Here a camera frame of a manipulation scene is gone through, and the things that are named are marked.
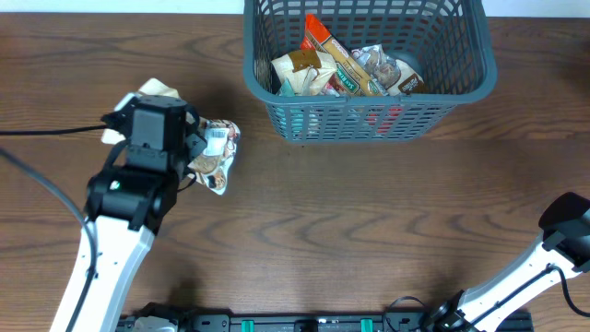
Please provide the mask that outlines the black rail base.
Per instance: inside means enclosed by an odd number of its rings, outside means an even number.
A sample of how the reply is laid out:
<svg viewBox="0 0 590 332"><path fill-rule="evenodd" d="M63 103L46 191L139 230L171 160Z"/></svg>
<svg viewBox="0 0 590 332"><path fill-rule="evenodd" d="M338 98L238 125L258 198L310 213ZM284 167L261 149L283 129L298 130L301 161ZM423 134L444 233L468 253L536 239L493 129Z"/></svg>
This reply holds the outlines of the black rail base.
<svg viewBox="0 0 590 332"><path fill-rule="evenodd" d="M184 310L151 302L123 316L116 332L414 332L433 331L430 309L392 303L382 313L237 315L229 310Z"/></svg>

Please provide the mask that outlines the red orange pasta packet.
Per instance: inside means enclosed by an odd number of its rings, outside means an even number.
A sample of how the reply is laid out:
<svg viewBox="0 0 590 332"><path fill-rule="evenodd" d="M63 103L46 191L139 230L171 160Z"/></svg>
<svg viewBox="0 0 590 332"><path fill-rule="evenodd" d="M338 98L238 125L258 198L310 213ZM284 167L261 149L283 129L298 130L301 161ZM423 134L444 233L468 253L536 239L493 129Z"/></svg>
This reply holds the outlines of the red orange pasta packet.
<svg viewBox="0 0 590 332"><path fill-rule="evenodd" d="M314 15L305 18L304 37L300 48L330 54L336 62L335 88L349 96L375 97L384 93L351 53Z"/></svg>

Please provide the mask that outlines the beige snack bag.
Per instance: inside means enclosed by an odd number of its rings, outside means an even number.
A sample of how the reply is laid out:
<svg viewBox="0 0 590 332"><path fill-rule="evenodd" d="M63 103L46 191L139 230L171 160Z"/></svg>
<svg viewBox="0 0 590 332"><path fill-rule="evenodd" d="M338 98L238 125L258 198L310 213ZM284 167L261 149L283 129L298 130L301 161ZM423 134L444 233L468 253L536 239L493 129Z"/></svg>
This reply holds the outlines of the beige snack bag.
<svg viewBox="0 0 590 332"><path fill-rule="evenodd" d="M115 106L118 112L129 103L133 97L140 96L167 96L180 99L177 89L170 88L156 78L149 79L137 92L125 95ZM188 177L196 183L208 187L217 195L223 195L228 184L230 166L234 161L238 141L241 136L239 127L229 120L208 120L200 115L186 114L187 146L189 147L190 160L188 164ZM101 142L115 145L124 140L124 135L117 130L105 129Z"/></svg>
<svg viewBox="0 0 590 332"><path fill-rule="evenodd" d="M271 61L279 82L288 82L295 96L315 96L336 72L336 61L329 53L298 50Z"/></svg>
<svg viewBox="0 0 590 332"><path fill-rule="evenodd" d="M354 49L352 56L385 95L427 92L421 75L408 63L387 55L381 44Z"/></svg>

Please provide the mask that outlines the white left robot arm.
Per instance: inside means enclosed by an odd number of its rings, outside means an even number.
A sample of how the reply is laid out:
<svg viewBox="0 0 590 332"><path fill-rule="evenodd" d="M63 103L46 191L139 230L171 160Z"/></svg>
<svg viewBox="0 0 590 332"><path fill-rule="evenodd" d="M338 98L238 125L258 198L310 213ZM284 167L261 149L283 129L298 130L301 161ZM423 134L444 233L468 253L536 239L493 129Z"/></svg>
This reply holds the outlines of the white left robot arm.
<svg viewBox="0 0 590 332"><path fill-rule="evenodd" d="M196 147L180 98L130 93L102 120L123 135L87 186L83 231L53 331L113 331Z"/></svg>

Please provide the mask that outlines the teal packet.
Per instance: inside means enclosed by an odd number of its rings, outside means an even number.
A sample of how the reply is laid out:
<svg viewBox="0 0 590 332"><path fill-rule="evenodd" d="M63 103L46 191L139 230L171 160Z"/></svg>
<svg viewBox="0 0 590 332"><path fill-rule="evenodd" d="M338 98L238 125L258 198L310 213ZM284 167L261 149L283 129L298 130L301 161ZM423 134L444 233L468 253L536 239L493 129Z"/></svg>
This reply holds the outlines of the teal packet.
<svg viewBox="0 0 590 332"><path fill-rule="evenodd" d="M284 83L279 88L277 95L279 97L295 97L296 94L290 85L289 81L285 79ZM281 129L286 131L290 128L293 136L299 136L303 129L304 112L303 110L291 109L289 113L282 108L277 108L277 116Z"/></svg>

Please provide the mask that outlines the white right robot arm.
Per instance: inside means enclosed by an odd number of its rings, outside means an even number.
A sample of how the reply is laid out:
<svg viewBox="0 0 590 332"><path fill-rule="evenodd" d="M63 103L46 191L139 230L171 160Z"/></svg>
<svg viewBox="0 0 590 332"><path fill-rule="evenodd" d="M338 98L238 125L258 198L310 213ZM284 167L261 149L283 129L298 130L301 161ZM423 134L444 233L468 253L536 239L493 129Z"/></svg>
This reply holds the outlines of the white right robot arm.
<svg viewBox="0 0 590 332"><path fill-rule="evenodd" d="M567 280L589 271L589 200L574 192L559 196L543 212L541 233L515 260L488 281L459 291L424 318L429 331L495 331L543 291L560 284L568 306Z"/></svg>

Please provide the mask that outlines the dark grey plastic basket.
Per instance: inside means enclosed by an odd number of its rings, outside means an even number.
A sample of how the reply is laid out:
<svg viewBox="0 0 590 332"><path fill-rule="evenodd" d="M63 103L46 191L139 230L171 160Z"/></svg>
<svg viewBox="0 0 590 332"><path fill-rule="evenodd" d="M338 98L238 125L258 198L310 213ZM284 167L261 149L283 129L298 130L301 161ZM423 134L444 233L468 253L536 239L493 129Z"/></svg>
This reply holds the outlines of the dark grey plastic basket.
<svg viewBox="0 0 590 332"><path fill-rule="evenodd" d="M380 44L422 77L423 94L283 97L272 60L299 49L315 15L347 50ZM291 143L408 141L455 107L487 97L497 81L480 0L247 0L243 77Z"/></svg>

